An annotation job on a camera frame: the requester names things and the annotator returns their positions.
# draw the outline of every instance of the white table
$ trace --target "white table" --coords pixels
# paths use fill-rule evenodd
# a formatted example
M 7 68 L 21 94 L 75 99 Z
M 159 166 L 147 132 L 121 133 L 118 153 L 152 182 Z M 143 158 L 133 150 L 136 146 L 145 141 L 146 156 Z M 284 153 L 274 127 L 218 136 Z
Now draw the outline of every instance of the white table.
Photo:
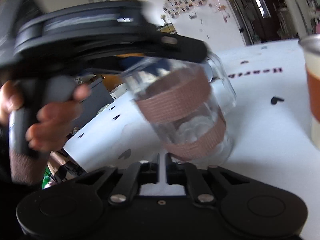
M 301 197 L 309 210 L 301 236 L 318 240 L 320 152 L 309 140 L 308 90 L 304 58 L 297 42 L 279 41 L 217 53 L 227 73 L 237 74 L 230 79 L 237 105 L 226 116 L 235 146 L 223 167 Z M 282 68 L 282 72 L 273 73 L 273 68 Z M 271 105 L 273 96 L 285 101 Z M 118 123 L 112 119 L 116 109 L 117 115 L 120 114 Z M 152 155 L 163 152 L 128 94 L 90 121 L 64 148 L 87 171 L 106 164 L 124 167 L 133 161 L 152 160 Z M 128 152 L 123 152 L 129 148 L 131 156 L 124 160 Z M 183 194 L 183 189 L 166 186 L 162 177 L 157 187 L 143 187 L 142 193 L 178 195 Z

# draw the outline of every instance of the hand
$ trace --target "hand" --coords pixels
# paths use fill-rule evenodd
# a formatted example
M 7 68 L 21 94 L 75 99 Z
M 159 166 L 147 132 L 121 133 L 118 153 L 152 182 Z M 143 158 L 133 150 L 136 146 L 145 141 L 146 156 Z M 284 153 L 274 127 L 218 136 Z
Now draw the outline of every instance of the hand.
M 71 121 L 81 114 L 80 101 L 88 97 L 87 85 L 80 85 L 73 94 L 74 100 L 64 103 L 49 103 L 37 114 L 39 123 L 33 124 L 26 133 L 29 147 L 41 152 L 61 149 L 72 131 Z M 23 105 L 23 97 L 11 81 L 7 81 L 0 90 L 0 124 L 9 122 L 9 114 Z

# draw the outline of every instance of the window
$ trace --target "window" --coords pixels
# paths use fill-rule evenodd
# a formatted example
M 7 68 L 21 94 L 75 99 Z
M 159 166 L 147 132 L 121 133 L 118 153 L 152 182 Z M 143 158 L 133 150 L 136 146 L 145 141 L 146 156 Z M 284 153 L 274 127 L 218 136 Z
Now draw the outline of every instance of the window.
M 264 0 L 255 0 L 259 10 L 261 12 L 262 18 L 268 18 L 271 17 L 270 12 L 266 6 L 266 3 L 264 2 Z

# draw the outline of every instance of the brown silicone sleeve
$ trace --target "brown silicone sleeve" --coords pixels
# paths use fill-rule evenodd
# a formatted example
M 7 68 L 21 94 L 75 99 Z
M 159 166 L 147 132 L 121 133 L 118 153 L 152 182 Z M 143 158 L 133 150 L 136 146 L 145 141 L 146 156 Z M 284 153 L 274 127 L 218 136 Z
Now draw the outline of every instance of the brown silicone sleeve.
M 41 154 L 38 159 L 10 151 L 12 182 L 36 185 L 43 180 L 49 154 Z
M 165 143 L 164 148 L 173 153 L 177 159 L 190 161 L 212 154 L 214 148 L 222 142 L 225 132 L 226 122 L 220 111 L 215 126 L 195 142 L 185 144 Z
M 136 101 L 149 122 L 159 124 L 179 120 L 209 99 L 211 86 L 202 67 L 197 67 L 193 76 L 187 71 L 179 69 L 160 78 L 146 90 L 153 96 Z M 188 78 L 175 85 L 182 77 Z

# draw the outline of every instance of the metal screw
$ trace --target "metal screw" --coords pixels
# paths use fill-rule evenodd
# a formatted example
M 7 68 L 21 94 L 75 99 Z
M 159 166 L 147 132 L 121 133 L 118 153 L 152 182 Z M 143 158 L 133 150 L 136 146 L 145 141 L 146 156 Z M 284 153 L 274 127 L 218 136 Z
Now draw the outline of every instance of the metal screw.
M 218 168 L 218 165 L 209 165 L 208 168 L 214 169 L 214 168 Z
M 172 44 L 172 45 L 175 45 L 178 43 L 178 40 L 174 37 L 169 37 L 169 36 L 163 36 L 161 37 L 161 41 L 163 43 L 167 43 L 167 44 Z
M 159 200 L 159 201 L 158 201 L 158 204 L 159 204 L 159 205 L 162 205 L 162 206 L 165 205 L 166 203 L 167 203 L 167 202 L 166 202 L 165 200 Z
M 125 195 L 122 195 L 122 194 L 115 194 L 115 195 L 112 195 L 110 197 L 110 200 L 113 203 L 122 203 L 122 202 L 127 200 L 127 197 Z
M 211 202 L 214 200 L 214 196 L 210 195 L 210 194 L 201 194 L 198 196 L 198 200 L 201 203 L 207 203 L 207 202 Z

